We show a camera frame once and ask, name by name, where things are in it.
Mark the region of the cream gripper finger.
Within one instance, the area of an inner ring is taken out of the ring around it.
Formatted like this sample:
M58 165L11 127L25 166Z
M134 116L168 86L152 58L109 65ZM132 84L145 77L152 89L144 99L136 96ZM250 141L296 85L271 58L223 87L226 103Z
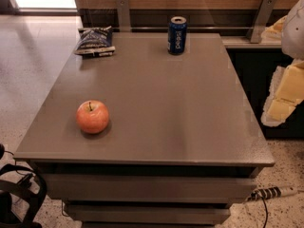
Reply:
M284 124L294 111L293 105L267 98L260 119L263 125L277 127Z
M275 99L290 105L299 105L304 100L304 61L296 61L284 69Z

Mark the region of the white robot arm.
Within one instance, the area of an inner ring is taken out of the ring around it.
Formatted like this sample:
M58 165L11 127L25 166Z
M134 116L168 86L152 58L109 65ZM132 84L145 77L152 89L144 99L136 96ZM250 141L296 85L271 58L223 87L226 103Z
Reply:
M263 106L262 124L276 127L304 101L304 0L298 0L270 31L281 32L282 52L294 59L287 67L275 69Z

